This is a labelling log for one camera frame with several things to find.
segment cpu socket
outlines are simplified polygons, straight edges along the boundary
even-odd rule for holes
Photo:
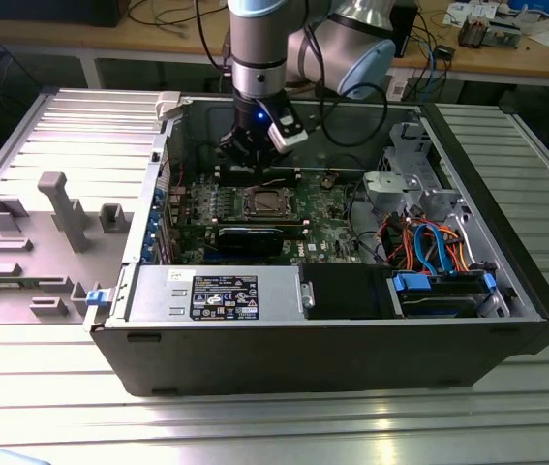
[[[246,220],[289,218],[290,216],[289,189],[250,187],[244,190],[244,218]]]

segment blue latch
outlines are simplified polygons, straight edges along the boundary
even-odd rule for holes
[[[107,307],[112,303],[112,295],[114,288],[98,289],[89,291],[85,302],[87,305],[97,305],[99,307]]]
[[[485,284],[491,292],[496,290],[496,279],[491,274],[483,274],[483,279],[485,280]]]
[[[392,280],[394,289],[401,291],[431,291],[429,276],[417,273],[399,273]]]

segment motherboard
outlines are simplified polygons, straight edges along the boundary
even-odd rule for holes
[[[167,250],[155,263],[299,264],[360,262],[348,223],[349,185],[327,171],[289,183],[229,186],[201,175],[169,190],[161,221]]]

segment power supply label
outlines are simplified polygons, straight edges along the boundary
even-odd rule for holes
[[[195,276],[190,318],[201,322],[258,320],[257,276]]]

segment circuit board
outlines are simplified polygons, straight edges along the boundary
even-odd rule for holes
[[[223,187],[201,176],[187,189],[183,212],[174,218],[179,231],[180,264],[356,263],[358,251],[347,222],[345,185],[323,189],[324,172],[304,174],[295,187]],[[214,237],[227,227],[285,231],[281,253],[270,257],[225,257]]]

